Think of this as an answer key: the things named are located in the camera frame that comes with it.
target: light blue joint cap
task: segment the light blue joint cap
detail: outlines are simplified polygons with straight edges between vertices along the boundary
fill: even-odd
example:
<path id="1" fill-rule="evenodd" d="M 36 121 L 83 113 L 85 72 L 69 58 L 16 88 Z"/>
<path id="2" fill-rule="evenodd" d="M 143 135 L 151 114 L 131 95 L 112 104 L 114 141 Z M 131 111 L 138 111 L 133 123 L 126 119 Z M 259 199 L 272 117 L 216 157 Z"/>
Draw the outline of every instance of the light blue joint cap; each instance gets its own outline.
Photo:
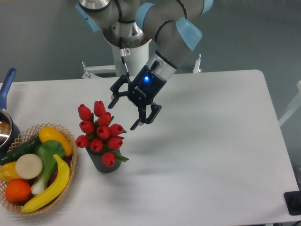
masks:
<path id="1" fill-rule="evenodd" d="M 204 0 L 204 9 L 203 9 L 203 13 L 207 12 L 211 6 L 213 5 L 213 0 Z"/>
<path id="2" fill-rule="evenodd" d="M 144 23 L 144 19 L 145 16 L 147 14 L 147 12 L 149 11 L 149 9 L 151 7 L 153 7 L 154 4 L 148 2 L 148 3 L 144 3 L 143 5 L 141 5 L 136 13 L 136 17 L 135 17 L 135 21 L 137 26 L 141 29 L 141 31 L 143 31 L 143 23 Z"/>
<path id="3" fill-rule="evenodd" d="M 90 32 L 97 32 L 101 29 L 95 24 L 95 22 L 88 16 L 88 14 L 80 7 L 79 4 L 75 5 L 75 11 L 79 18 L 84 22 L 85 26 L 89 29 Z"/>
<path id="4" fill-rule="evenodd" d="M 202 32 L 195 25 L 193 25 L 192 22 L 188 21 L 184 17 L 180 18 L 175 23 L 175 26 L 186 46 L 191 51 L 194 51 L 194 48 L 202 39 Z"/>

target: tabletop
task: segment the tabletop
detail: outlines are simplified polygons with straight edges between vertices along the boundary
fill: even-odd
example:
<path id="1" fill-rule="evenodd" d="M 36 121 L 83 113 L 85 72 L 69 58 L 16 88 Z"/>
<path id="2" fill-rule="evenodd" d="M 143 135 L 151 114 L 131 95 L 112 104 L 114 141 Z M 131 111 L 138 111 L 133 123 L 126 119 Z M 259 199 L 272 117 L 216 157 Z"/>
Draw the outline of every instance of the tabletop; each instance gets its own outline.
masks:
<path id="1" fill-rule="evenodd" d="M 61 124 L 82 134 L 77 107 L 111 101 L 116 78 L 14 82 L 7 112 L 20 130 Z M 300 220 L 284 192 L 298 190 L 263 74 L 257 70 L 175 74 L 155 98 L 150 125 L 125 97 L 113 109 L 124 126 L 113 173 L 96 170 L 85 149 L 67 195 L 30 218 L 0 208 L 1 225 L 237 226 Z"/>

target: gray vase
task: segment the gray vase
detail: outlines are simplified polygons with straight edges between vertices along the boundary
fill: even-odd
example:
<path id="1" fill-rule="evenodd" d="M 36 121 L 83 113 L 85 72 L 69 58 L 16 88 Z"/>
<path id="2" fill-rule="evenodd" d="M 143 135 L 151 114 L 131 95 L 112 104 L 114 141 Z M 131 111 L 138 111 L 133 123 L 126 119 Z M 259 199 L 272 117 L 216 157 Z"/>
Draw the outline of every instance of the gray vase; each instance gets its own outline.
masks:
<path id="1" fill-rule="evenodd" d="M 103 152 L 92 151 L 90 146 L 86 147 L 86 150 L 87 150 L 88 154 L 90 155 L 90 158 L 91 158 L 92 162 L 94 163 L 96 169 L 102 173 L 111 173 L 111 172 L 117 170 L 121 164 L 120 161 L 115 161 L 115 164 L 112 167 L 108 167 L 102 162 Z M 114 151 L 117 154 L 120 154 L 120 149 L 116 149 Z"/>

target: cooking pot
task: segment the cooking pot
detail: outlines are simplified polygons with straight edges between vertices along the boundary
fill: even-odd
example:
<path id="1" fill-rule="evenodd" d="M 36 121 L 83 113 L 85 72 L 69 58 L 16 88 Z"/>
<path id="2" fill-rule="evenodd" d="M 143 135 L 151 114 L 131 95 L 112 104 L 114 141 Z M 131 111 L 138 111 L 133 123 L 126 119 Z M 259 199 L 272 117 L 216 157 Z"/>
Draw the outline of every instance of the cooking pot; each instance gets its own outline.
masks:
<path id="1" fill-rule="evenodd" d="M 16 75 L 16 69 L 10 68 L 0 89 L 0 159 L 8 152 L 9 147 L 20 134 L 19 128 L 6 112 L 7 95 Z"/>

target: wicker basket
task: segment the wicker basket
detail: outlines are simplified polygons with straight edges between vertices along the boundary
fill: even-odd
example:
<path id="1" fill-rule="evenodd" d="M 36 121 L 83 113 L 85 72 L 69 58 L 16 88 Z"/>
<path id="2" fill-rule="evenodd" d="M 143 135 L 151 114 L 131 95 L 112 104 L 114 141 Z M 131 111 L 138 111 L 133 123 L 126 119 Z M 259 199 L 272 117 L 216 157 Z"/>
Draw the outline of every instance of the wicker basket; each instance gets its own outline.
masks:
<path id="1" fill-rule="evenodd" d="M 36 210 L 34 212 L 31 212 L 31 213 L 22 213 L 21 212 L 21 208 L 22 208 L 21 205 L 15 205 L 15 204 L 12 204 L 9 201 L 7 201 L 7 199 L 4 195 L 7 183 L 0 180 L 0 202 L 2 203 L 2 205 L 8 211 L 17 213 L 18 215 L 21 215 L 21 216 L 37 215 L 37 214 L 43 213 L 43 212 L 51 209 L 52 207 L 54 207 L 63 198 L 63 196 L 66 194 L 66 192 L 67 192 L 67 190 L 70 186 L 70 183 L 73 179 L 73 176 L 74 176 L 75 167 L 76 167 L 76 163 L 77 163 L 77 147 L 76 147 L 75 139 L 74 139 L 74 136 L 71 134 L 71 132 L 69 130 L 67 130 L 65 127 L 61 126 L 61 125 L 55 125 L 55 124 L 48 123 L 48 124 L 33 126 L 31 129 L 27 129 L 25 132 L 20 134 L 18 136 L 18 138 L 15 139 L 15 142 L 11 145 L 11 147 L 9 148 L 8 151 L 12 151 L 15 147 L 17 147 L 20 144 L 26 142 L 27 140 L 30 140 L 31 138 L 37 136 L 39 131 L 45 126 L 53 127 L 53 128 L 56 128 L 57 130 L 61 131 L 61 133 L 63 133 L 64 136 L 71 143 L 71 146 L 73 148 L 73 154 L 72 154 L 72 160 L 71 160 L 70 178 L 69 178 L 67 186 L 60 193 L 60 195 L 58 197 L 56 197 L 49 205 L 47 205 L 47 206 L 45 206 L 45 207 L 43 207 L 39 210 Z"/>

